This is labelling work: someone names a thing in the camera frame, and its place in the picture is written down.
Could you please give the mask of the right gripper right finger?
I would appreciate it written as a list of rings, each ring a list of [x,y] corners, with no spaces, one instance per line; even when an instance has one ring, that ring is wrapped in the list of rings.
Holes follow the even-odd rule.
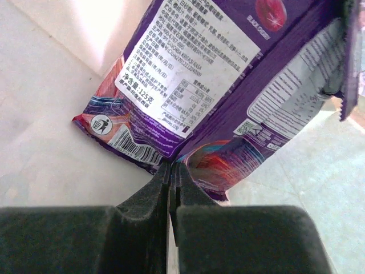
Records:
[[[311,217],[292,205],[224,207],[171,170],[171,205],[181,273],[330,273]]]

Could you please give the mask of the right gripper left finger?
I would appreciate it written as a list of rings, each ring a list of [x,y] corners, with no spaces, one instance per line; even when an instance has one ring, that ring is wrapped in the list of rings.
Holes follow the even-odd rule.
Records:
[[[1,209],[2,273],[166,273],[168,178],[117,206]]]

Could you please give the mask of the green paper gift bag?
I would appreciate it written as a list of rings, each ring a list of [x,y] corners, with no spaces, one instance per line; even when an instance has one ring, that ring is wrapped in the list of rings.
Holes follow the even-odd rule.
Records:
[[[149,1],[1,2],[1,206],[119,204],[151,176],[81,132],[80,114]],[[364,98],[332,98],[228,192],[230,206],[304,208],[334,273],[364,272]]]

